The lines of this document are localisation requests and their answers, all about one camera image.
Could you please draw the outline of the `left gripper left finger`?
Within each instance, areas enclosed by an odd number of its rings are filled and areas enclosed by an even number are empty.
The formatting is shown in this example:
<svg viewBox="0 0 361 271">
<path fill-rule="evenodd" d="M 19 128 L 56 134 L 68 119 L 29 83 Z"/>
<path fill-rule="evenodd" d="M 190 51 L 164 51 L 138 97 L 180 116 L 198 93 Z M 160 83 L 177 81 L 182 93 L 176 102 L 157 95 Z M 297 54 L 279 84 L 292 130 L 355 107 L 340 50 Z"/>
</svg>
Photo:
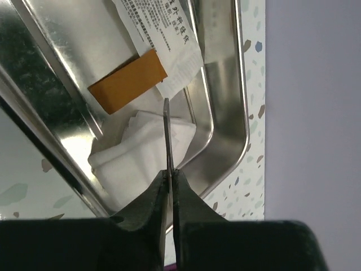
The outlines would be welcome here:
<svg viewBox="0 0 361 271">
<path fill-rule="evenodd" d="M 111 217 L 1 222 L 2 270 L 162 270 L 168 175 Z"/>
</svg>

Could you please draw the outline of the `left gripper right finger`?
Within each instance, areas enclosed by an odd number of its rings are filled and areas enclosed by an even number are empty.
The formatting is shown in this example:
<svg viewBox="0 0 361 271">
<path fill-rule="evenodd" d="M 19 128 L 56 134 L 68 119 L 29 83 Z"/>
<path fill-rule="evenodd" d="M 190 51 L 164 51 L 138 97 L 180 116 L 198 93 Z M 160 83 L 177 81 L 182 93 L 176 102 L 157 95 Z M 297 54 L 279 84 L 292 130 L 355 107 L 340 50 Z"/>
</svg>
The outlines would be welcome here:
<svg viewBox="0 0 361 271">
<path fill-rule="evenodd" d="M 314 233 L 300 221 L 228 221 L 173 172 L 178 270 L 328 270 Z"/>
</svg>

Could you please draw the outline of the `thin metal forceps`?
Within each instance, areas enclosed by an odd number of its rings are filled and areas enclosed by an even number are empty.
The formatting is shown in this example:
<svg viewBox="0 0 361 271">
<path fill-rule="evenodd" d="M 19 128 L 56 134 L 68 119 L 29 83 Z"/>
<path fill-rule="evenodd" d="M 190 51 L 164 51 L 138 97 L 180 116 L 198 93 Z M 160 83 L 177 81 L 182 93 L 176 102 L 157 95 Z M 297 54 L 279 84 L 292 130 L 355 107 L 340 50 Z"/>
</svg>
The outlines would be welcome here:
<svg viewBox="0 0 361 271">
<path fill-rule="evenodd" d="M 169 99 L 164 99 L 163 106 L 163 122 L 164 122 L 164 136 L 165 136 L 165 146 L 166 146 L 166 162 L 167 162 L 167 178 L 169 183 L 169 195 L 172 194 L 172 174 L 174 170 L 173 162 L 173 148 L 171 143 L 171 122 L 170 122 L 170 106 Z"/>
</svg>

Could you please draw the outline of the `orange bandage strip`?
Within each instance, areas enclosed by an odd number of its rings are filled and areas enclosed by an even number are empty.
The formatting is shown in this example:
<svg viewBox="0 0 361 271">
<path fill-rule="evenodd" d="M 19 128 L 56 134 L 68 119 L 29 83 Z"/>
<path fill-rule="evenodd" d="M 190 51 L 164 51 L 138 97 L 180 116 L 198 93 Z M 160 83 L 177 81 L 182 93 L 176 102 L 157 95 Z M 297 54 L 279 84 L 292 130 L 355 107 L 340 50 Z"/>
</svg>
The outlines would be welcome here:
<svg viewBox="0 0 361 271">
<path fill-rule="evenodd" d="M 111 115 L 163 82 L 167 76 L 156 50 L 151 49 L 90 85 L 88 91 Z"/>
</svg>

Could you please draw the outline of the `white suture packet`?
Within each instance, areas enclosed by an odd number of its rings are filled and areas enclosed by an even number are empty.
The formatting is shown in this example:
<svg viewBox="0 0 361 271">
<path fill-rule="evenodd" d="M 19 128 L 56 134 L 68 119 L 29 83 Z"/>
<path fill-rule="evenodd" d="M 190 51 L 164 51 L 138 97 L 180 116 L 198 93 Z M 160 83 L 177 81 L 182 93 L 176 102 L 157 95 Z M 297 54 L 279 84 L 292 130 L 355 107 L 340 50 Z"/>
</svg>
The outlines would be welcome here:
<svg viewBox="0 0 361 271">
<path fill-rule="evenodd" d="M 156 87 L 172 99 L 203 66 L 201 49 L 181 3 L 172 1 L 114 1 L 116 10 L 139 55 L 154 49 L 167 77 Z"/>
</svg>

